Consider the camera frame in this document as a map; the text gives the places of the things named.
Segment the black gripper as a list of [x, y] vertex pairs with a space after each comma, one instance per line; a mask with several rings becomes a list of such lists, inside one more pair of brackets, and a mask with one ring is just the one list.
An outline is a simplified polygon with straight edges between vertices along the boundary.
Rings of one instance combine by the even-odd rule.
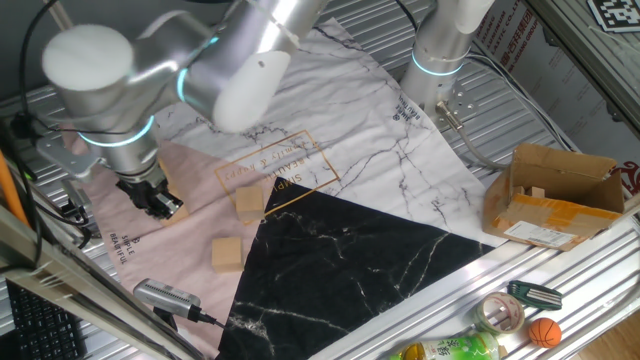
[[157, 185], [152, 185], [149, 181], [133, 183], [120, 179], [116, 186], [128, 195], [137, 208], [156, 220], [172, 217], [183, 206], [179, 198], [170, 192], [163, 192], [168, 187], [166, 179]]

